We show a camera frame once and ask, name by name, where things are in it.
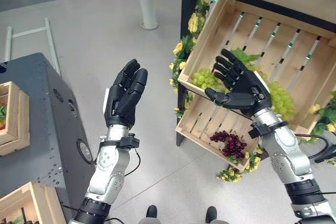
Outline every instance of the metal rack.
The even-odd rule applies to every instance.
[[[182,13],[181,13],[181,33],[180,37],[186,36],[188,34],[188,20],[194,11],[197,0],[182,0]],[[328,31],[332,31],[336,33],[336,24],[331,23],[329,21],[323,20],[321,18],[317,18],[297,10],[293,10],[287,7],[283,7],[274,3],[270,3],[264,0],[236,0],[239,2],[243,2],[249,5],[253,5],[256,7],[260,7],[262,9],[266,9],[278,14],[282,14],[287,17],[291,17],[293,19],[323,28]],[[177,107],[183,108],[185,102],[185,95],[187,92],[187,88],[179,83],[178,85],[178,97],[177,97]],[[180,146],[182,141],[184,140],[184,136],[179,133],[176,133],[176,145]]]

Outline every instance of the black cable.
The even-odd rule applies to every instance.
[[[139,158],[139,163],[138,163],[138,165],[136,166],[136,168],[135,168],[135,169],[133,169],[133,170],[132,170],[132,171],[130,171],[129,173],[125,174],[125,177],[126,177],[126,176],[128,176],[128,175],[130,175],[132,172],[135,172],[135,171],[136,171],[136,169],[138,169],[138,168],[139,168],[139,166],[140,166],[140,164],[141,164],[141,157],[140,157],[140,155],[139,155],[139,153],[138,153],[137,149],[136,149],[136,148],[134,148],[134,150],[135,150],[135,152],[136,152],[136,154],[137,154],[137,156],[138,156],[138,158]]]
[[[315,158],[315,157],[320,156],[323,152],[326,151],[326,149],[329,148],[329,143],[328,143],[327,139],[325,139],[323,136],[309,135],[309,134],[299,134],[299,133],[295,133],[295,136],[320,138],[320,139],[322,139],[322,140],[326,143],[325,147],[324,147],[321,151],[317,152],[317,153],[314,154],[314,155],[309,156],[309,157],[308,157],[309,159],[313,159],[313,158]]]
[[[77,208],[74,208],[74,207],[68,207],[68,206],[63,205],[63,204],[61,204],[61,206],[65,207],[65,208],[69,208],[69,209],[71,209],[71,210],[73,210],[73,211],[78,211],[78,209],[77,209]]]
[[[110,219],[107,219],[106,221],[109,221],[109,220],[117,220],[118,222],[120,222],[121,224],[125,224],[124,222],[122,222],[120,219],[118,218],[110,218]]]

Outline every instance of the green grapes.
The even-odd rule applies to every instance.
[[[277,81],[268,82],[265,73],[259,72],[261,78],[266,82],[272,99],[272,110],[282,115],[282,120],[290,121],[296,114],[294,103],[289,93]]]
[[[192,76],[191,83],[201,89],[212,88],[218,92],[226,92],[221,80],[216,78],[209,68],[202,68]]]

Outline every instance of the silver robotic arm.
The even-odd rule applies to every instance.
[[[147,70],[140,69],[133,59],[106,93],[103,111],[108,131],[101,138],[96,171],[85,198],[69,224],[103,224],[106,221],[124,183],[129,150],[139,147],[139,140],[129,130],[135,123],[135,106],[144,91],[147,75]]]
[[[296,224],[335,224],[336,212],[325,199],[314,179],[310,162],[301,151],[288,123],[275,115],[269,90],[257,72],[249,71],[231,52],[223,49],[224,57],[216,57],[215,76],[231,93],[206,89],[207,96],[217,105],[239,109],[253,120],[252,138],[260,137],[270,156],[274,171],[284,183],[292,201]]]

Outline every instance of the black shoe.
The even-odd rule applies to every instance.
[[[156,218],[158,216],[157,208],[154,205],[149,206],[147,209],[146,217]]]
[[[205,223],[210,223],[217,219],[217,210],[215,207],[209,207],[206,211]]]

